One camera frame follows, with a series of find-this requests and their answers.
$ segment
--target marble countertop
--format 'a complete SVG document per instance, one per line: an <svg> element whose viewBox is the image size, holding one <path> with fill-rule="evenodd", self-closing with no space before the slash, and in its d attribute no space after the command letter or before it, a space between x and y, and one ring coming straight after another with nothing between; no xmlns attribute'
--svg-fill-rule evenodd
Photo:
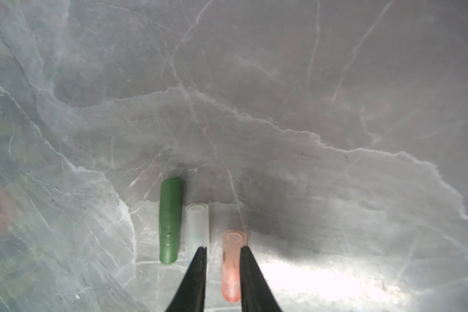
<svg viewBox="0 0 468 312"><path fill-rule="evenodd" d="M174 176L205 311L468 312L468 0L0 0L0 311L164 311Z"/></svg>

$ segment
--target silicone tube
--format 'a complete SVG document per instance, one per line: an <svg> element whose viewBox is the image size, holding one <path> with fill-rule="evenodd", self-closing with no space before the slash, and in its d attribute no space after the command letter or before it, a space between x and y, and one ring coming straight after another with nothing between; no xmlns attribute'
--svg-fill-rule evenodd
<svg viewBox="0 0 468 312"><path fill-rule="evenodd" d="M208 205L192 204L186 207L187 261L189 264L199 247L210 247L210 216Z"/></svg>
<svg viewBox="0 0 468 312"><path fill-rule="evenodd" d="M182 180L171 178L161 184L160 194L160 261L172 264L179 255L182 214Z"/></svg>
<svg viewBox="0 0 468 312"><path fill-rule="evenodd" d="M248 235L241 231L228 230L224 233L223 241L222 295L225 300L234 303L241 300L239 257L241 247L248 245Z"/></svg>

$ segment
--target clear tube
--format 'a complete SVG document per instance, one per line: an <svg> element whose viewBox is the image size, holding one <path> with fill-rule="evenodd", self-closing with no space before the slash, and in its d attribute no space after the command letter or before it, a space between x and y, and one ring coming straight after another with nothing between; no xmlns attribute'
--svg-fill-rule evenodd
<svg viewBox="0 0 468 312"><path fill-rule="evenodd" d="M239 257L241 247L248 245L248 235L241 231L228 230L224 233L223 241L222 295L225 300L234 303L241 300Z"/></svg>
<svg viewBox="0 0 468 312"><path fill-rule="evenodd" d="M186 207L187 260L189 263L199 247L210 247L210 216L207 204L192 204Z"/></svg>

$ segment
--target green plastic piece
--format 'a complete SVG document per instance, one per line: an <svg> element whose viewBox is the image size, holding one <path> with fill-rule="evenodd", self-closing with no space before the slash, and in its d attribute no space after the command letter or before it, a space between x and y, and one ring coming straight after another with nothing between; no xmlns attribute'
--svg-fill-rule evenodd
<svg viewBox="0 0 468 312"><path fill-rule="evenodd" d="M172 264L179 255L182 216L182 180L171 178L161 184L160 195L160 261Z"/></svg>

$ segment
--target pink tube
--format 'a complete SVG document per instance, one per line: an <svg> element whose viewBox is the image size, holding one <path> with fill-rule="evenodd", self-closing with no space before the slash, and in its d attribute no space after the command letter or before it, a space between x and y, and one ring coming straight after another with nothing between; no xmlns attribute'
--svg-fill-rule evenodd
<svg viewBox="0 0 468 312"><path fill-rule="evenodd" d="M224 233L224 259L222 262L222 295L228 302L241 300L239 280L239 256L241 247L248 245L248 235L241 231L228 230Z"/></svg>

